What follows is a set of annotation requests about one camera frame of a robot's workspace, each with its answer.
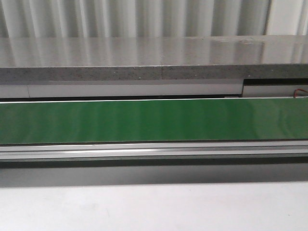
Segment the grey stone countertop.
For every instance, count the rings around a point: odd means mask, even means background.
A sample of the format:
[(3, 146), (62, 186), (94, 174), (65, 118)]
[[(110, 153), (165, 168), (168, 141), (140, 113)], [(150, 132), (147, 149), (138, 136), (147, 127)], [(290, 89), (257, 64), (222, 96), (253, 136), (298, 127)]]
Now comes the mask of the grey stone countertop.
[(307, 77), (307, 36), (0, 40), (2, 82)]

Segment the green conveyor belt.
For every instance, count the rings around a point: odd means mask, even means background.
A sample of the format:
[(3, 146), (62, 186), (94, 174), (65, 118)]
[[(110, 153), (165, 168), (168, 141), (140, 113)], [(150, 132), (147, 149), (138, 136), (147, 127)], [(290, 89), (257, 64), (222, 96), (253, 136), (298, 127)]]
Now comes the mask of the green conveyor belt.
[(2, 103), (0, 142), (305, 140), (305, 98)]

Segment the white pleated curtain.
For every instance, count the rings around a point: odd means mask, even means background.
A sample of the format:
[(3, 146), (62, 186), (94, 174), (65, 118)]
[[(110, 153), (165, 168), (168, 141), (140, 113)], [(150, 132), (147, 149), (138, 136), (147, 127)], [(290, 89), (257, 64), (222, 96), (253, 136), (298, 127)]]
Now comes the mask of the white pleated curtain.
[(3, 0), (3, 38), (306, 35), (305, 0)]

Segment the aluminium conveyor frame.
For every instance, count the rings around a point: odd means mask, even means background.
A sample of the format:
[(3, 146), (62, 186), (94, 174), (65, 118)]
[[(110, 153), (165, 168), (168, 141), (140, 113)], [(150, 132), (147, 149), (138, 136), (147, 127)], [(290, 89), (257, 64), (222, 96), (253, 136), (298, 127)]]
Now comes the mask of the aluminium conveyor frame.
[(308, 139), (0, 144), (2, 168), (256, 165), (307, 161)]

